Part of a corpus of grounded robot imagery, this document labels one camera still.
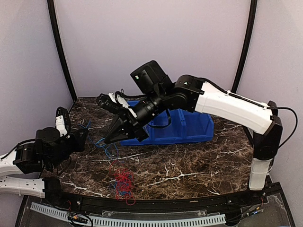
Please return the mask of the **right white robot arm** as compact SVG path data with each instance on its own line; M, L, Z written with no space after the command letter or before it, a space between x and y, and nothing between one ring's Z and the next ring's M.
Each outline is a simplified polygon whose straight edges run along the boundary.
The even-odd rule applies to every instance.
M258 102L219 87L206 78L182 75L172 82L160 65L152 60L131 73L143 93L143 100L129 106L127 96L110 93L102 107L114 114L104 142L148 137L144 127L166 110L212 114L238 123L253 131L253 159L249 189L242 194L242 202L252 205L265 186L271 161L283 146L283 126L275 102Z

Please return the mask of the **blue three-compartment plastic bin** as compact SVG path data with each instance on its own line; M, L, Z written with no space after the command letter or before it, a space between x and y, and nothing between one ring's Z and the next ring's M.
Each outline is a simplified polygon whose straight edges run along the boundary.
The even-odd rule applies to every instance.
M144 129L149 137L141 142L137 139L121 141L122 146L168 145L211 141L214 136L214 122L210 115L190 113L177 109L169 112L171 124L165 112L149 122Z

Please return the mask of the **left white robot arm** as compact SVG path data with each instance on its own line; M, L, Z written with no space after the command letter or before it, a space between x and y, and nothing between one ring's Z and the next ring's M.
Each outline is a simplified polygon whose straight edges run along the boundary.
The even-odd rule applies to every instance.
M48 198L56 206L63 206L67 196L61 192L60 181L54 177L39 179L16 178L15 175L53 172L72 153L82 152L88 129L78 129L61 135L59 130L47 127L36 132L34 139L18 143L0 157L0 191L18 195Z

